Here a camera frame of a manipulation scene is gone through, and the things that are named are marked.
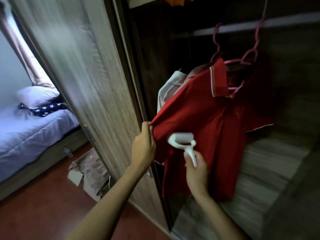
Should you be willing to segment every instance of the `red floor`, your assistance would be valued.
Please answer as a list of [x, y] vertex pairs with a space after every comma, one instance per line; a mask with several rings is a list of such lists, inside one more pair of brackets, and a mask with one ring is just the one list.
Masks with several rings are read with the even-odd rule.
[[[0, 203], [0, 239], [60, 240], [96, 202], [68, 178], [68, 167], [92, 146], [87, 143]], [[130, 204], [115, 229], [117, 239], [170, 239]]]

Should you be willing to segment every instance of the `white pillow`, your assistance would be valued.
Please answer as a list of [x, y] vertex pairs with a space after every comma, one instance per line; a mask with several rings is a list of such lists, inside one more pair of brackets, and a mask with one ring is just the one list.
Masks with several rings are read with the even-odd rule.
[[32, 86], [20, 89], [17, 92], [17, 98], [29, 109], [35, 109], [47, 104], [52, 99], [58, 97], [59, 94], [56, 88]]

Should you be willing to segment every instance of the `wooden wardrobe door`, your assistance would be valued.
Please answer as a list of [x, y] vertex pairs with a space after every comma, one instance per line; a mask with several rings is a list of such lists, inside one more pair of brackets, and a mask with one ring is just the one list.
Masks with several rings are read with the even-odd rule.
[[[10, 0], [33, 49], [111, 174], [130, 164], [140, 133], [103, 0]], [[144, 176], [130, 201], [168, 231], [154, 179]]]

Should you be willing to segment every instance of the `closet rod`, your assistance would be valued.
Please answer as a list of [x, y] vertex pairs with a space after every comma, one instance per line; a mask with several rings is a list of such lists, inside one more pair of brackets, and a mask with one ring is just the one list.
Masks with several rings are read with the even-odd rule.
[[[219, 27], [218, 33], [231, 33], [245, 30], [255, 29], [258, 25], [258, 21], [238, 23], [238, 24], [227, 24], [221, 25]], [[296, 15], [284, 16], [284, 17], [275, 17], [269, 18], [264, 21], [262, 28], [279, 28], [279, 27], [287, 27], [291, 25], [297, 24], [311, 24], [320, 22], [320, 12], [311, 12], [311, 13], [300, 13]], [[212, 35], [214, 28], [204, 28], [195, 30], [192, 32], [183, 32], [172, 35], [173, 39], [179, 38], [188, 38], [194, 36], [206, 36]]]

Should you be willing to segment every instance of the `white wall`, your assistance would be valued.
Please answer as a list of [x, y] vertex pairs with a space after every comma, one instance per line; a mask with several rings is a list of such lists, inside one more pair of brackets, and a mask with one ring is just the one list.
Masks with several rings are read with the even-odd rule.
[[18, 104], [16, 92], [27, 86], [31, 86], [28, 74], [0, 31], [0, 108]]

